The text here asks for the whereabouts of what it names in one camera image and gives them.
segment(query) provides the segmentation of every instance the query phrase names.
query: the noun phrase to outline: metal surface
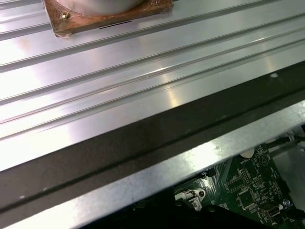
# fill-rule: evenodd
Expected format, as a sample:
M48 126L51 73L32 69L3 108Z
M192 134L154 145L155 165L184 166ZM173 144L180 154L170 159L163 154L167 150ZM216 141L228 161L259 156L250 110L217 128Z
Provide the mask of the metal surface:
M295 206L305 210L305 152L302 149L297 145L289 145L274 151L272 156L281 177L290 189Z
M114 15L126 12L143 0L56 0L64 7L86 15Z
M79 227L303 123L305 101L7 228Z
M303 0L180 0L70 39L41 3L15 3L0 11L0 171L305 60Z

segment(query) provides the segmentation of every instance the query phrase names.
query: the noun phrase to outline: silver metal bar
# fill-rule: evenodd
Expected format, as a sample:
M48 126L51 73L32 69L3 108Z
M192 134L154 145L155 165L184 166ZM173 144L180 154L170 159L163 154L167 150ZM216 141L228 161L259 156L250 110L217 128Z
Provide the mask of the silver metal bar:
M305 101L7 228L80 227L175 185L211 165L303 123Z

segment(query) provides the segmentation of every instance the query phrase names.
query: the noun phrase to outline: dark gap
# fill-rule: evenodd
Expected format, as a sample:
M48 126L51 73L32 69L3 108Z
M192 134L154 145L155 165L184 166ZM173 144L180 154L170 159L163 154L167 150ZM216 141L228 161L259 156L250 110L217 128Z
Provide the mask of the dark gap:
M126 23L129 23L129 22L132 22L132 21L125 21L125 22L121 22L121 23L117 23L117 24L113 24L113 25L108 25L108 26L99 28L99 30L106 29L106 28L109 28L109 27L112 27L112 26L116 26L116 25L126 24Z

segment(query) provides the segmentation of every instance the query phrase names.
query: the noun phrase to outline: cylindrical metal component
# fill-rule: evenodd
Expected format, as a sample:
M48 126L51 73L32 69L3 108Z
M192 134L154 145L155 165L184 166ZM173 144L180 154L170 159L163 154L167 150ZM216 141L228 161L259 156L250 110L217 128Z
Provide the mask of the cylindrical metal component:
M136 7L143 0L56 0L64 7L86 15L115 15Z

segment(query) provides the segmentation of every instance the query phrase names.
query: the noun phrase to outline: microchip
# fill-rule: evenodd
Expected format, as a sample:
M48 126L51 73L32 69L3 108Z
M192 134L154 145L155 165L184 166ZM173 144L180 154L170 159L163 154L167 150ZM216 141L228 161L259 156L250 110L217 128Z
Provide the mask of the microchip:
M245 192L238 194L238 196L244 209L247 209L254 204L250 190L246 190Z

